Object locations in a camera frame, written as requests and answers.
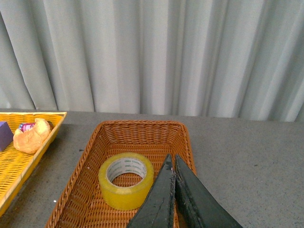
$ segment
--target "gray countertop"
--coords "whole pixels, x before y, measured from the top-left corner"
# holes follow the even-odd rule
[[[118,119],[184,123],[198,178],[243,227],[304,227],[304,123],[85,112],[68,112],[0,227],[44,227],[95,127]]]

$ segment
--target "curtain fold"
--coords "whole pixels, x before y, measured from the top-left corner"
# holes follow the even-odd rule
[[[2,0],[0,107],[304,121],[304,2]]]

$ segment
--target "bread roll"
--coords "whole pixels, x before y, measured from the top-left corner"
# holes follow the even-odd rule
[[[36,118],[33,128],[25,132],[22,132],[20,129],[16,129],[13,138],[14,147],[19,151],[34,154],[41,147],[50,133],[50,124],[45,119]]]

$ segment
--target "clear packing tape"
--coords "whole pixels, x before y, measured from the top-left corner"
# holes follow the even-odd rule
[[[112,181],[121,174],[135,173],[142,180],[130,187],[119,187]],[[107,159],[100,167],[98,178],[105,202],[118,210],[132,210],[144,202],[153,184],[153,165],[137,153],[121,153]]]

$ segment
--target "purple block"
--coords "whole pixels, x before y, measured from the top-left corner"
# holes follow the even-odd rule
[[[0,151],[4,151],[5,148],[13,141],[13,132],[8,125],[8,122],[0,121]]]

